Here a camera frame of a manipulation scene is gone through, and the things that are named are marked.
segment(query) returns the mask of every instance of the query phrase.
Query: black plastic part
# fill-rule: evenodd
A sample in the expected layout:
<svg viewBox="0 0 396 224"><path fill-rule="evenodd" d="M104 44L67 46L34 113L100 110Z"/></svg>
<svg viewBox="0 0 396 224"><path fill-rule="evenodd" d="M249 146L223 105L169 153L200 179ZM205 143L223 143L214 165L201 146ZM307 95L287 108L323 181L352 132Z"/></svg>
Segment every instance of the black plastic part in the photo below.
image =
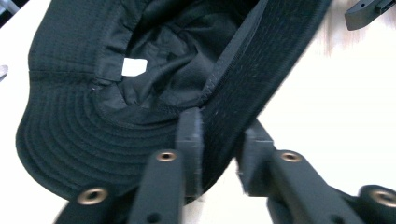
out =
<svg viewBox="0 0 396 224"><path fill-rule="evenodd" d="M151 155L127 223L182 223L183 171L182 153L168 149Z"/></svg>
<svg viewBox="0 0 396 224"><path fill-rule="evenodd" d="M276 151L274 141L255 120L245 131L243 150L238 152L238 175L245 193L252 197L266 197L270 191L269 162Z"/></svg>
<svg viewBox="0 0 396 224"><path fill-rule="evenodd" d="M293 217L291 216L290 210L282 202L268 198L267 206L274 224L293 223Z"/></svg>
<svg viewBox="0 0 396 224"><path fill-rule="evenodd" d="M91 189L99 189L100 192L105 193L102 201L98 203L79 203L78 197L83 196ZM91 199L91 202L95 197L100 197L100 192L91 191L86 195L86 199ZM87 186L84 188L76 197L74 197L67 206L64 208L62 213L58 216L56 224L107 224L112 223L113 216L115 215L115 201L116 194L109 186Z"/></svg>
<svg viewBox="0 0 396 224"><path fill-rule="evenodd" d="M302 155L286 150L275 152L271 173L293 223L363 223Z"/></svg>
<svg viewBox="0 0 396 224"><path fill-rule="evenodd" d="M395 0L360 0L346 12L346 27L350 31L363 28L393 5Z"/></svg>
<svg viewBox="0 0 396 224"><path fill-rule="evenodd" d="M396 191L371 185L361 188L358 212L366 223L396 223Z"/></svg>
<svg viewBox="0 0 396 224"><path fill-rule="evenodd" d="M186 196L198 198L202 195L202 157L204 139L202 118L195 107L180 114L177 127L176 150L183 153L186 174Z"/></svg>

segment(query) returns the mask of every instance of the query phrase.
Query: black hat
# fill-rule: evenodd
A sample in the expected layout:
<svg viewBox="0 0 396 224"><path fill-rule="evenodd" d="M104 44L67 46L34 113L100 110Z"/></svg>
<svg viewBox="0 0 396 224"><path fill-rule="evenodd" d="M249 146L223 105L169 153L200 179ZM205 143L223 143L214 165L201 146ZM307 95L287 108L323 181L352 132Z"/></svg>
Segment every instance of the black hat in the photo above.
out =
<svg viewBox="0 0 396 224"><path fill-rule="evenodd" d="M199 107L208 190L329 2L52 0L29 54L23 165L66 199L92 182L122 194L150 153L175 147L178 115ZM147 60L146 71L123 76L125 58Z"/></svg>

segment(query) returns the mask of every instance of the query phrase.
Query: white surface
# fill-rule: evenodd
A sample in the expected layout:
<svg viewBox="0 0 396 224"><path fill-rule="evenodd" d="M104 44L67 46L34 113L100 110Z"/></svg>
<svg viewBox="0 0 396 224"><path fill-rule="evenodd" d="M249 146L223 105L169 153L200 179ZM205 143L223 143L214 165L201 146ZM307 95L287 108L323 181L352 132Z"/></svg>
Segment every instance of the white surface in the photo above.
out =
<svg viewBox="0 0 396 224"><path fill-rule="evenodd" d="M122 75L126 77L137 77L146 72L148 61L146 59L125 58L122 66Z"/></svg>
<svg viewBox="0 0 396 224"><path fill-rule="evenodd" d="M349 6L357 1L349 1ZM27 103L27 54L49 0L31 0L0 29L0 223L52 223L65 201L24 170L15 133ZM279 149L303 154L328 184L356 195L361 186L396 189L395 10L358 32L334 4L317 38L259 119ZM272 223L265 199L242 193L232 163L186 223Z"/></svg>

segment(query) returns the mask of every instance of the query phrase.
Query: metal grommet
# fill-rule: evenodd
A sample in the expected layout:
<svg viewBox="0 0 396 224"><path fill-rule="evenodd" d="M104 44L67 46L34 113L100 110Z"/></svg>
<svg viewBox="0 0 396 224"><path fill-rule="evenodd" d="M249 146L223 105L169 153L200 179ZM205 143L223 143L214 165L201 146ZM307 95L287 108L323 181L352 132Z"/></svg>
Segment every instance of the metal grommet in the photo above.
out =
<svg viewBox="0 0 396 224"><path fill-rule="evenodd" d="M176 158L176 154L173 152L163 152L158 154L157 160L159 161L173 161Z"/></svg>
<svg viewBox="0 0 396 224"><path fill-rule="evenodd" d="M103 188L87 189L77 197L77 202L83 205L93 205L101 203L108 195Z"/></svg>
<svg viewBox="0 0 396 224"><path fill-rule="evenodd" d="M291 162L297 162L301 161L301 156L292 153L292 152L285 152L280 156L284 161L291 161Z"/></svg>
<svg viewBox="0 0 396 224"><path fill-rule="evenodd" d="M377 202L387 207L396 208L396 195L382 189L374 189L370 196Z"/></svg>

